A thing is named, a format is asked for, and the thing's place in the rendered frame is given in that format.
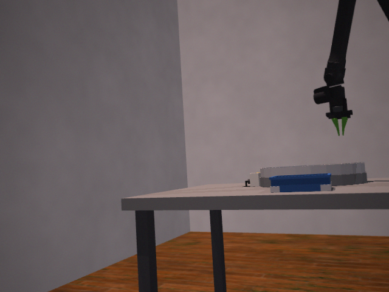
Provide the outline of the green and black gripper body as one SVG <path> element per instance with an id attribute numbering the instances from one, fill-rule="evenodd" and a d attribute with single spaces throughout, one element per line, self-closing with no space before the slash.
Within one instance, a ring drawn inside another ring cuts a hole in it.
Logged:
<path id="1" fill-rule="evenodd" d="M 352 110 L 341 111 L 341 112 L 336 112 L 336 113 L 335 112 L 326 113 L 326 116 L 329 119 L 333 119 L 333 118 L 341 119 L 341 117 L 351 118 L 350 115 L 353 115 L 353 111 Z"/>

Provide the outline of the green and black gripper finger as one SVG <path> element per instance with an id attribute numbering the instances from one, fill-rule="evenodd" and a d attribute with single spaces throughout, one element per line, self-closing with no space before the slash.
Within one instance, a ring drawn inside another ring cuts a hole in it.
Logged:
<path id="1" fill-rule="evenodd" d="M 337 132 L 338 132 L 338 135 L 339 135 L 339 127 L 338 127 L 339 124 L 337 123 L 337 118 L 333 118 L 332 121 L 333 121 L 334 125 L 336 126 Z"/>
<path id="2" fill-rule="evenodd" d="M 347 117 L 342 117 L 342 134 L 344 135 L 344 128 L 347 123 L 348 118 Z"/>

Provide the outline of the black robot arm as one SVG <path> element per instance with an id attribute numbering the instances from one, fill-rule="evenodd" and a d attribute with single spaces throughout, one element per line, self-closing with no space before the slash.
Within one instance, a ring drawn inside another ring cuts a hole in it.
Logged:
<path id="1" fill-rule="evenodd" d="M 389 21 L 389 0 L 377 1 Z M 327 86 L 314 90 L 314 102 L 316 104 L 329 102 L 330 113 L 348 110 L 345 88 L 340 84 L 344 83 L 346 51 L 355 4 L 356 0 L 339 0 L 331 52 L 324 73 L 324 81 Z"/>

